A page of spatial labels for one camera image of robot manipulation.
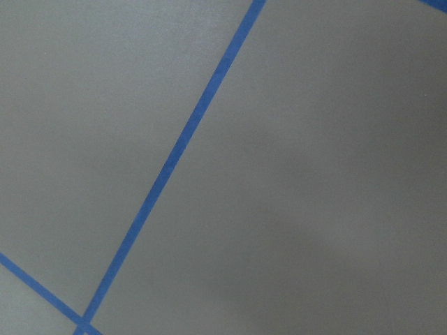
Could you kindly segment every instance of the blue line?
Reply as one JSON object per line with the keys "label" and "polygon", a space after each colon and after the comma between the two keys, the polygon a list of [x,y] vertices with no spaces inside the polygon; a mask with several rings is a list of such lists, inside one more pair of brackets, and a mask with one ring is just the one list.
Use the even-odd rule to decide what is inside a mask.
{"label": "blue line", "polygon": [[[230,68],[232,62],[234,61],[237,53],[242,47],[245,38],[247,37],[250,29],[252,28],[256,18],[259,16],[266,0],[253,0],[244,19],[237,28],[230,45],[227,47],[225,53],[223,54],[219,65],[216,67],[210,81],[205,87],[202,96],[197,102],[194,111],[192,112],[186,126],[180,133],[180,136],[173,147],[173,150],[169,154],[164,166],[162,167],[158,177],[156,178],[152,188],[149,191],[145,201],[143,202],[140,210],[138,211],[136,217],[133,219],[132,225],[129,228],[121,246],[119,247],[117,253],[115,254],[112,262],[110,263],[107,272],[105,273],[103,279],[101,280],[93,298],[91,299],[87,310],[84,313],[83,318],[87,322],[91,322],[95,316],[99,306],[101,305],[107,291],[109,290],[112,282],[114,281],[119,269],[121,268],[126,256],[132,248],[141,228],[145,224],[147,217],[149,216],[152,208],[154,207],[157,199],[160,196],[161,191],[169,180],[169,177],[173,173],[175,166],[177,165],[183,151],[189,143],[194,131],[196,131],[200,120],[202,119],[204,113],[206,112],[211,100],[220,87],[222,80],[224,80],[228,69]],[[81,329],[76,329],[73,335],[82,335]]]}
{"label": "blue line", "polygon": [[78,325],[84,332],[89,335],[101,335],[101,333],[96,330],[93,326],[89,324],[79,314],[77,314],[73,309],[68,307],[62,300],[52,294],[49,290],[43,287],[38,281],[28,275],[25,271],[20,269],[12,260],[7,258],[3,253],[0,253],[0,264],[16,275],[21,281],[27,284],[31,289],[33,289],[38,295],[44,298],[47,302],[58,309],[62,314],[64,314],[68,319],[73,321]]}
{"label": "blue line", "polygon": [[447,13],[447,0],[421,0],[421,1]]}

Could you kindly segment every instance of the blue stripe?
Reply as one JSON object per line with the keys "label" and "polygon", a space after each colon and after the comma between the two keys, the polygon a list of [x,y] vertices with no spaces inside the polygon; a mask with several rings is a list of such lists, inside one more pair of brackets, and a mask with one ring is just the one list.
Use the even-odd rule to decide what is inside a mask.
{"label": "blue stripe", "polygon": [[[192,112],[186,126],[183,128],[177,142],[168,159],[166,160],[164,166],[162,167],[158,177],[156,178],[152,188],[149,191],[145,201],[143,202],[140,210],[138,211],[136,217],[133,219],[132,225],[129,228],[121,246],[119,247],[117,253],[115,254],[112,262],[110,263],[107,272],[105,273],[103,279],[101,280],[93,298],[91,299],[87,310],[84,313],[84,319],[87,322],[91,322],[95,316],[99,306],[101,305],[107,291],[109,290],[112,282],[114,281],[119,269],[121,268],[126,256],[132,248],[141,228],[145,224],[147,217],[149,216],[152,208],[154,207],[157,199],[160,196],[161,191],[169,180],[169,177],[173,173],[175,166],[177,165],[183,151],[189,143],[194,131],[196,131],[200,120],[202,119],[204,113],[206,112],[211,100],[220,87],[222,80],[224,80],[228,69],[230,68],[232,62],[234,61],[236,54],[242,47],[245,38],[247,37],[250,29],[252,28],[256,18],[262,10],[266,0],[254,0],[247,13],[244,16],[239,28],[235,32],[230,45],[227,47],[225,53],[223,54],[219,65],[216,67],[210,81],[205,87],[202,96],[197,102],[194,111]],[[82,335],[81,329],[76,329],[73,333],[74,335]]]}
{"label": "blue stripe", "polygon": [[0,264],[16,275],[21,281],[27,284],[31,289],[33,289],[38,295],[44,298],[47,302],[53,305],[57,310],[64,314],[67,318],[78,325],[84,332],[89,335],[101,335],[98,330],[89,324],[89,321],[83,319],[79,314],[77,314],[73,309],[68,307],[62,300],[52,294],[49,290],[43,287],[38,281],[33,279],[25,271],[20,269],[12,260],[7,258],[3,253],[0,253]]}
{"label": "blue stripe", "polygon": [[447,13],[447,0],[421,0],[421,1]]}

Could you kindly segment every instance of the floor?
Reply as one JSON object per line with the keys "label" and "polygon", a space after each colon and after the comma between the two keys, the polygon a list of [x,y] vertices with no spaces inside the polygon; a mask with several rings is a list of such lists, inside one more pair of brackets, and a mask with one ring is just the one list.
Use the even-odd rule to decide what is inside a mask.
{"label": "floor", "polygon": [[[0,252],[82,315],[250,0],[0,5]],[[445,334],[447,15],[268,0],[91,325]],[[1,335],[76,325],[0,266]]]}

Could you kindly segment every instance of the short blue line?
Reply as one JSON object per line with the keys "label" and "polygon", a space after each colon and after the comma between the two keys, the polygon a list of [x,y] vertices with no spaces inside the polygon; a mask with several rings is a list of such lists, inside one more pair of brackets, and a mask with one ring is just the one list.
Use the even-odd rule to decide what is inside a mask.
{"label": "short blue line", "polygon": [[64,314],[68,319],[73,321],[79,328],[89,335],[101,335],[101,333],[96,330],[93,326],[89,324],[89,321],[83,319],[79,314],[77,314],[73,309],[68,307],[62,300],[52,294],[38,281],[28,275],[25,271],[20,269],[12,260],[7,258],[3,253],[0,253],[0,264],[16,275],[21,281],[27,284],[31,289],[33,289],[38,295],[44,298],[47,302],[53,305],[57,310]]}
{"label": "short blue line", "polygon": [[[204,113],[206,112],[211,100],[220,87],[222,80],[224,80],[228,69],[230,68],[232,62],[234,61],[237,53],[242,47],[245,38],[247,37],[250,29],[252,28],[256,18],[259,16],[266,0],[253,0],[244,19],[237,28],[230,45],[227,47],[225,53],[223,54],[219,65],[216,67],[210,81],[205,87],[202,96],[197,102],[194,111],[192,112],[186,126],[180,133],[180,136],[173,147],[173,150],[169,154],[164,166],[162,167],[158,177],[156,178],[152,188],[149,191],[145,201],[143,202],[140,210],[138,211],[136,217],[133,219],[132,225],[129,228],[123,242],[121,243],[117,253],[115,254],[112,262],[110,263],[107,272],[105,273],[103,279],[101,280],[93,298],[91,299],[87,310],[84,313],[83,318],[87,322],[91,322],[95,316],[99,306],[101,305],[107,291],[109,290],[112,282],[114,281],[119,269],[121,268],[126,256],[132,248],[141,228],[145,224],[147,217],[149,216],[152,208],[154,207],[157,199],[160,196],[161,191],[169,180],[169,177],[173,173],[175,166],[177,165],[183,151],[189,143],[194,131],[197,129],[200,120],[202,119]],[[76,329],[73,335],[82,335],[81,329]]]}
{"label": "short blue line", "polygon": [[421,1],[447,13],[447,0],[421,0]]}

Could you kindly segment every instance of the blue corner marking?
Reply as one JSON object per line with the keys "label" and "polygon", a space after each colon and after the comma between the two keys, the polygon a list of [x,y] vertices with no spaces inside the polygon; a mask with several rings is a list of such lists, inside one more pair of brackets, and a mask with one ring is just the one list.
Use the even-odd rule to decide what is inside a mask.
{"label": "blue corner marking", "polygon": [[[112,282],[118,274],[118,271],[121,268],[124,260],[126,259],[126,256],[129,254],[133,243],[135,242],[138,234],[145,224],[147,217],[150,215],[152,208],[154,208],[154,205],[158,200],[161,191],[163,190],[171,174],[173,173],[175,166],[177,165],[180,157],[186,149],[189,140],[196,131],[197,126],[200,123],[200,120],[203,118],[203,115],[205,114],[212,99],[214,98],[214,95],[216,94],[218,88],[224,80],[228,69],[230,68],[237,53],[242,47],[245,38],[250,32],[250,29],[256,21],[256,18],[259,16],[259,13],[261,12],[265,2],[266,0],[253,0],[247,13],[244,16],[244,19],[240,23],[239,28],[237,28],[237,31],[235,32],[230,45],[227,47],[225,53],[223,54],[221,61],[217,65],[216,70],[214,71],[210,81],[205,87],[202,96],[200,97],[196,107],[194,108],[194,111],[189,117],[186,126],[180,133],[180,136],[175,143],[171,153],[169,154],[168,159],[166,160],[164,166],[161,168],[161,171],[158,177],[155,179],[155,182],[152,185],[149,194],[143,202],[136,217],[133,219],[131,227],[126,233],[123,242],[119,246],[119,249],[115,254],[112,262],[110,263],[107,272],[105,273],[93,298],[91,299],[87,310],[83,315],[84,320],[86,320],[87,322],[91,322],[91,320],[93,320],[93,317],[95,316],[105,295],[112,285]],[[82,333],[82,329],[76,329],[73,335],[82,335]]]}
{"label": "blue corner marking", "polygon": [[21,281],[27,284],[38,295],[44,298],[47,302],[53,305],[57,310],[64,314],[68,319],[78,325],[88,335],[101,335],[89,322],[85,321],[79,314],[73,309],[67,306],[62,300],[52,294],[49,290],[43,287],[38,281],[33,279],[25,271],[20,269],[12,260],[7,258],[3,253],[0,253],[0,264],[16,275]]}
{"label": "blue corner marking", "polygon": [[447,0],[420,0],[420,1],[447,13]]}

